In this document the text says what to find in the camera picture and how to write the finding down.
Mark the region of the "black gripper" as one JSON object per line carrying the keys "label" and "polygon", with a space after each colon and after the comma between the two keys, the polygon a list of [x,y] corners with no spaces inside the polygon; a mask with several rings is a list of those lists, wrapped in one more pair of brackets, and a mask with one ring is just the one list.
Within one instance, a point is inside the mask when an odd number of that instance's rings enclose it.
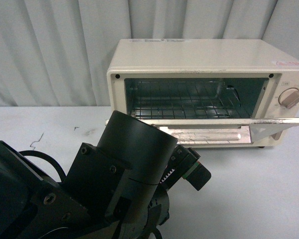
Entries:
{"label": "black gripper", "polygon": [[200,190],[211,173],[175,137],[114,111],[97,146],[83,143],[63,188],[88,210],[81,239],[161,238],[168,190],[187,180]]}

